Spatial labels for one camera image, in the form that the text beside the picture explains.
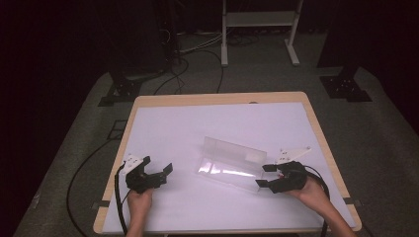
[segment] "transparent plastic sheet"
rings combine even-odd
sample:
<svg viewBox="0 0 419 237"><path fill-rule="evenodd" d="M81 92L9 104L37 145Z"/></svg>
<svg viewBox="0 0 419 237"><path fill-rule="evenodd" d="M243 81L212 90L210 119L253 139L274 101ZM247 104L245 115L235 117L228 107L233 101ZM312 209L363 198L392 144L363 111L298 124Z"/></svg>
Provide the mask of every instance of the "transparent plastic sheet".
<svg viewBox="0 0 419 237"><path fill-rule="evenodd" d="M206 137L197 173L250 192L258 192L255 180L264 173L267 152Z"/></svg>

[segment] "gray carpet floor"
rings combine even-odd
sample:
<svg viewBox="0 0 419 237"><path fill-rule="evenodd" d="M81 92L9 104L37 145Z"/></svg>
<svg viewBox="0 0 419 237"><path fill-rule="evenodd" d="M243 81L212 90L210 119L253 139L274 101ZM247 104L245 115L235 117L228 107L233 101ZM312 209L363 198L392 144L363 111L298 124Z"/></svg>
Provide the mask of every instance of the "gray carpet floor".
<svg viewBox="0 0 419 237"><path fill-rule="evenodd" d="M294 42L300 66L291 65L284 38L259 36L256 43L228 49L228 67L223 69L219 93L302 91L307 94L326 136L342 177L364 223L375 236L418 236L419 234L419 137L383 91L378 79L360 68L355 80L372 102L348 103L330 99L319 76L336 75L341 68L316 68L326 34L297 34ZM205 40L180 36L182 48ZM219 43L206 48L219 55ZM182 94L215 93L221 67L207 52L185 55L189 67L180 77ZM175 65L181 72L186 63ZM146 81L140 95L153 95L171 73ZM66 210L67 188L83 161L107 142L118 119L127 119L132 103L98 107L112 85L110 75L98 78L76 120L65 137L37 195L22 219L15 236L81 236ZM178 82L170 81L157 94L180 93ZM102 198L120 142L110 141L90 156L74 180L70 208L80 229L93 232ZM369 236L365 229L359 236ZM319 236L304 233L299 236Z"/></svg>

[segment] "white metal stand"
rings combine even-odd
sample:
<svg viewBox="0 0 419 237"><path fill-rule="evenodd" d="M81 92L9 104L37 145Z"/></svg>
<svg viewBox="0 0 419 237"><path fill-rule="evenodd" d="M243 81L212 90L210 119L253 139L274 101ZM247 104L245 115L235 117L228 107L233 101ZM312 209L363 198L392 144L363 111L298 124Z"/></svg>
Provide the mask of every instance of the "white metal stand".
<svg viewBox="0 0 419 237"><path fill-rule="evenodd" d="M227 56L227 27L274 27L291 26L290 38L285 39L285 44L294 66L299 65L299 60L293 49L293 40L298 25L303 0L298 0L295 11L282 12L235 12L227 13L226 0L222 0L222 44L221 65L228 65Z"/></svg>

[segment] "dark background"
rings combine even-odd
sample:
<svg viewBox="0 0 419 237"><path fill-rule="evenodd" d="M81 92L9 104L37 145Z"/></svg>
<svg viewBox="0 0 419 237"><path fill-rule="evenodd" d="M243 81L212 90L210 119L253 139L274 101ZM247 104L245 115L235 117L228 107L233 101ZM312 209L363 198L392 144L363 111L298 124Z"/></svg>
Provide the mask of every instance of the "dark background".
<svg viewBox="0 0 419 237"><path fill-rule="evenodd" d="M3 236L14 233L87 94L108 71L110 51L116 44L129 53L126 32L115 32L118 24L124 26L121 12L115 12L116 1L98 2L98 8L91 1L1 2ZM180 2L180 31L220 30L221 1ZM228 7L272 11L293 5L230 1ZM103 19L107 10L113 14L113 27ZM414 1L305 0L298 30L329 30L320 67L342 66L354 51L360 55L361 66L379 79L419 132L417 10Z"/></svg>

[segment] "floor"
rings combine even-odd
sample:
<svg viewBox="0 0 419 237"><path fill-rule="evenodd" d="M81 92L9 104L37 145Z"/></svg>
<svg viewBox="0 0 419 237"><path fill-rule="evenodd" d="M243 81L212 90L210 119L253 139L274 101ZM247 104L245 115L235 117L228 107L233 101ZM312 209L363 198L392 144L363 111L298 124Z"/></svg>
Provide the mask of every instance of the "floor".
<svg viewBox="0 0 419 237"><path fill-rule="evenodd" d="M140 95L302 91L307 94L357 210L375 236L419 233L419 137L383 91L378 79L363 68L355 76L371 102L330 99L319 77L341 68L316 68L326 34L297 34L300 66L291 65L287 34L260 35L246 46L230 46L229 65L221 68L219 43L183 56L173 71L143 83ZM208 37L180 36L182 48ZM98 78L41 184L15 236L81 236L67 212L66 199L79 229L97 236L92 226L120 142L107 140L116 120L128 118L132 103L98 107L112 85L109 74ZM73 177L71 191L68 187ZM359 236L370 236L365 229ZM319 236L303 233L301 237Z"/></svg>

